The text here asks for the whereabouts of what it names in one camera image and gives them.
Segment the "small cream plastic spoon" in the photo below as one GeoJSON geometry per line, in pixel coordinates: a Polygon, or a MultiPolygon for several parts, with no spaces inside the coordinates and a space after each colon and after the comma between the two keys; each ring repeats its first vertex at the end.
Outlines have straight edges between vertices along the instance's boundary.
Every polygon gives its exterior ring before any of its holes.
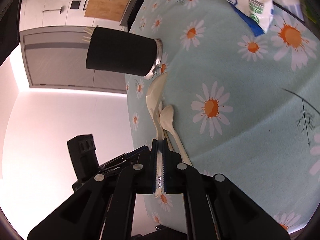
{"type": "Polygon", "coordinates": [[[178,146],[180,155],[182,157],[182,160],[184,163],[192,166],[192,163],[185,151],[185,148],[180,140],[180,137],[178,133],[175,131],[174,126],[173,126],[173,120],[174,120],[174,109],[172,105],[167,105],[164,107],[160,113],[159,116],[160,124],[161,127],[168,131],[174,138],[176,145],[178,146]]]}

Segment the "large cream plastic spoon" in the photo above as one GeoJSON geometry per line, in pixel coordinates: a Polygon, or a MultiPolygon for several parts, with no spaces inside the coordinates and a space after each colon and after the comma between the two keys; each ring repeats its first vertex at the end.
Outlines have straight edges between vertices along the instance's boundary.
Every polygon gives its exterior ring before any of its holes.
{"type": "Polygon", "coordinates": [[[156,77],[149,85],[145,98],[149,115],[156,129],[157,161],[155,198],[159,198],[164,193],[162,141],[165,136],[159,121],[159,103],[163,95],[167,77],[168,73],[163,73],[156,77]]]}

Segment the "black utensil holder cup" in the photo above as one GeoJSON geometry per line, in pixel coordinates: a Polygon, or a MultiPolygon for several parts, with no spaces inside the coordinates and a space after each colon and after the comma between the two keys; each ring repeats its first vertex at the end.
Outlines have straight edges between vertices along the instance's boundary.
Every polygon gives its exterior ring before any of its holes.
{"type": "Polygon", "coordinates": [[[161,63],[163,42],[124,31],[96,27],[86,57],[86,68],[151,79],[161,63]]]}

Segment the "grey door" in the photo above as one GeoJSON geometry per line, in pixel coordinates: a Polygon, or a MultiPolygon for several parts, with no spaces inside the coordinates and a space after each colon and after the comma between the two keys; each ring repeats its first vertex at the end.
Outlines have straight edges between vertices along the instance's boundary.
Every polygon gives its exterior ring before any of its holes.
{"type": "Polygon", "coordinates": [[[51,26],[20,32],[25,72],[31,88],[126,93],[125,75],[86,68],[89,43],[84,27],[51,26]]]}

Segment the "wooden cutting board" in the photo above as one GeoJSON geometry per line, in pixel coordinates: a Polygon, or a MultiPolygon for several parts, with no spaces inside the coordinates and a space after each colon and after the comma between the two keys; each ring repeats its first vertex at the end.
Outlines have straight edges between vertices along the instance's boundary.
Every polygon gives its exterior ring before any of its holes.
{"type": "Polygon", "coordinates": [[[130,0],[88,0],[85,17],[120,22],[130,0]]]}

